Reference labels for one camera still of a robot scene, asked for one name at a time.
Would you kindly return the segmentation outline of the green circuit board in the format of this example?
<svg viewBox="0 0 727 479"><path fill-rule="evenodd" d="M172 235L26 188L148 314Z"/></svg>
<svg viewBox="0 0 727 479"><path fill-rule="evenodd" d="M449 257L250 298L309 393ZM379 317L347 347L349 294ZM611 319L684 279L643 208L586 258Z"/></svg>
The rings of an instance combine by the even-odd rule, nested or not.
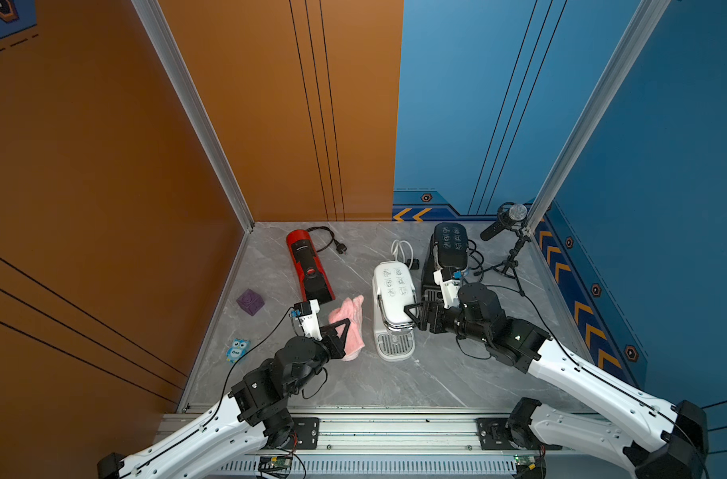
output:
<svg viewBox="0 0 727 479"><path fill-rule="evenodd" d="M513 479L545 479L546 461L542 455L515 455Z"/></svg>
<svg viewBox="0 0 727 479"><path fill-rule="evenodd" d="M257 464L257 478L288 479L293 469L294 458L288 455L260 456Z"/></svg>

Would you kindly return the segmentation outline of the blue owl toy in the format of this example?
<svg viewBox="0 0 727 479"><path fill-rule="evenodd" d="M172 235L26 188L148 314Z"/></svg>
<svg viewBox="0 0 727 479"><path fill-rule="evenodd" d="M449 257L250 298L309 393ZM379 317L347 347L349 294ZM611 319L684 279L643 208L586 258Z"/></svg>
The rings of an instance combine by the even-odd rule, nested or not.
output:
<svg viewBox="0 0 727 479"><path fill-rule="evenodd" d="M226 360L229 363L239 361L250 349L251 341L247 339L234 339L226 352Z"/></svg>

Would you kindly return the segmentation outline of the pink cloth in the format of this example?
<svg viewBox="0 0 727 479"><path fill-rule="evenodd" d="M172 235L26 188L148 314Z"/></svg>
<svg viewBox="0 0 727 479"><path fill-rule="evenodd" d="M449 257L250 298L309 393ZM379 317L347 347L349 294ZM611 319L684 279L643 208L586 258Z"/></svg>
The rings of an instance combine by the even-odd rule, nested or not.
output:
<svg viewBox="0 0 727 479"><path fill-rule="evenodd" d="M358 295L353 299L345 299L340 307L334 309L329 315L329 323L340 321L341 319L350 319L352 322L346 343L346 356L343 361L353 361L357 359L361 351L365 348L363 338L363 303L365 298Z"/></svg>

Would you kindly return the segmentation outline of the green circuit board right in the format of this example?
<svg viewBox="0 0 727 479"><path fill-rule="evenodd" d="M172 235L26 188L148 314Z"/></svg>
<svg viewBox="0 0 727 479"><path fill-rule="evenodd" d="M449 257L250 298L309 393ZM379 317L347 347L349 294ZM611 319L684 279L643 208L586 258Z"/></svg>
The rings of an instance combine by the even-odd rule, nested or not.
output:
<svg viewBox="0 0 727 479"><path fill-rule="evenodd" d="M515 455L513 479L545 479L546 461L542 455Z"/></svg>

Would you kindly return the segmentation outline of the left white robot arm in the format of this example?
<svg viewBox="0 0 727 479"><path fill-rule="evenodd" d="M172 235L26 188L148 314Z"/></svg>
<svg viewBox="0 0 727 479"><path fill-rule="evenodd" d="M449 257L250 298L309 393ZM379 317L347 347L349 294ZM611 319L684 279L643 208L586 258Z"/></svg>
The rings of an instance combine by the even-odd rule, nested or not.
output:
<svg viewBox="0 0 727 479"><path fill-rule="evenodd" d="M97 476L204 478L229 458L286 445L294 432L290 397L345 356L350 326L343 319L322 327L319 339L291 338L192 422L137 453L102 458Z"/></svg>

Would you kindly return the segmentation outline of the purple block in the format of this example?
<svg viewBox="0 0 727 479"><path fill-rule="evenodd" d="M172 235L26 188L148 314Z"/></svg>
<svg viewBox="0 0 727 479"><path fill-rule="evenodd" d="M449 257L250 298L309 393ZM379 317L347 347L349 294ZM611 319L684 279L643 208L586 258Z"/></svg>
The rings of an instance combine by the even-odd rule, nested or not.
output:
<svg viewBox="0 0 727 479"><path fill-rule="evenodd" d="M237 305L241 307L250 317L255 317L263 307L265 307L265 299L253 289L245 289L239 297L237 297Z"/></svg>

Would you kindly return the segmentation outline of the black power plug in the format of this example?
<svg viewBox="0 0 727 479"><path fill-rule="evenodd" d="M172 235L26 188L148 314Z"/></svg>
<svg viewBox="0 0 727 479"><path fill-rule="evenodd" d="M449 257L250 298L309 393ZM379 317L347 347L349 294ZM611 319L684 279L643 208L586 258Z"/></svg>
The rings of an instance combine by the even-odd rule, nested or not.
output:
<svg viewBox="0 0 727 479"><path fill-rule="evenodd" d="M339 255L344 255L348 250L348 247L344 243L341 243L340 241L337 241L336 239L333 240L333 244L335 246L336 252Z"/></svg>

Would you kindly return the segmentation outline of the black coffee machine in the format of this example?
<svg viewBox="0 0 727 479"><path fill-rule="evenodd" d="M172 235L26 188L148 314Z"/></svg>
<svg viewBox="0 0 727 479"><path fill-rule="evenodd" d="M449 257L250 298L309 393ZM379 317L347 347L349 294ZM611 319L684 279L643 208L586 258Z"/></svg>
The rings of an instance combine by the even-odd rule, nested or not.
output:
<svg viewBox="0 0 727 479"><path fill-rule="evenodd" d="M451 267L463 274L468 268L468 237L463 225L440 223L435 226L429 241L429 253L421 274L421 295L426 301L443 305L441 288L435 283L433 273Z"/></svg>

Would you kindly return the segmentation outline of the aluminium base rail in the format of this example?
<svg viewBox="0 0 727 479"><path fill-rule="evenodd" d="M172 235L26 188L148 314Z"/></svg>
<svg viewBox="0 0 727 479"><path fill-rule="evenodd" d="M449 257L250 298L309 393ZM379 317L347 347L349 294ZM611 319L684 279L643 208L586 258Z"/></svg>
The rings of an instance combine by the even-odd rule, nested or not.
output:
<svg viewBox="0 0 727 479"><path fill-rule="evenodd" d="M592 419L523 398L506 421L507 440L523 450L563 446L628 471L637 468L628 451L638 448L652 456L671 441L674 420L662 408L636 404L600 413L600 419ZM355 417L323 422L321 437L341 442L344 450L382 453L391 447L395 452L425 453L457 444L455 432L468 429L466 421L437 417ZM174 434L122 459L117 475L201 478L233 457L295 443L294 421L287 408L273 409L262 418L247 415L234 399L225 398Z"/></svg>

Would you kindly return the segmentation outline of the red coffee machine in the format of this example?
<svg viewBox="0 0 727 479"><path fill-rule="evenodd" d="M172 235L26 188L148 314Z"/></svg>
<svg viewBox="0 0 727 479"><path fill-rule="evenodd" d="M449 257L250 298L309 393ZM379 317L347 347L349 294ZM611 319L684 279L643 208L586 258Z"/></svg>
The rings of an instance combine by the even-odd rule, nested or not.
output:
<svg viewBox="0 0 727 479"><path fill-rule="evenodd" d="M287 235L286 243L303 300L315 299L320 305L334 301L336 296L310 234L306 230L292 231Z"/></svg>

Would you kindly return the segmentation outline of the white coffee machine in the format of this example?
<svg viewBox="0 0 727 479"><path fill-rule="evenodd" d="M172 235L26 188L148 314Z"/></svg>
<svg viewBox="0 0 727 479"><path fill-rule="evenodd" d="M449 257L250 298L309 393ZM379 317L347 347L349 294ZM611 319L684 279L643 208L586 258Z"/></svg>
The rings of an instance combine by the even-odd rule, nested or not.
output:
<svg viewBox="0 0 727 479"><path fill-rule="evenodd" d="M373 273L373 337L381 359L398 362L415 352L413 320L405 313L417 302L409 267L400 261L380 263Z"/></svg>

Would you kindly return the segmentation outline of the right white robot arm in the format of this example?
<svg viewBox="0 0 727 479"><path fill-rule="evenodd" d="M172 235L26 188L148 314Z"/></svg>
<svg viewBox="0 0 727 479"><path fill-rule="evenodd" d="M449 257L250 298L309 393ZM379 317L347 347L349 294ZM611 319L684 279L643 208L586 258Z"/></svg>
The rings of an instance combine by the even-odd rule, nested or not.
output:
<svg viewBox="0 0 727 479"><path fill-rule="evenodd" d="M519 400L507 419L520 449L562 446L619 466L635 478L707 478L707 415L646 393L565 347L550 331L506 314L481 283L468 283L442 301L401 305L422 331L452 333L481 343L497 362L543 380L598 413L592 419L538 399Z"/></svg>

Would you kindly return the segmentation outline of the green circuit board left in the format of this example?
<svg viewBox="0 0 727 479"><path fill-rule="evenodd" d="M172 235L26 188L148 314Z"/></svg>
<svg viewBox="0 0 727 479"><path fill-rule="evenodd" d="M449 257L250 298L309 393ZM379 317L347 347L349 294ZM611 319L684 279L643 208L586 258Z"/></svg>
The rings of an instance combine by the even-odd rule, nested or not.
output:
<svg viewBox="0 0 727 479"><path fill-rule="evenodd" d="M257 478L288 479L293 469L294 458L288 455L260 456L257 464Z"/></svg>

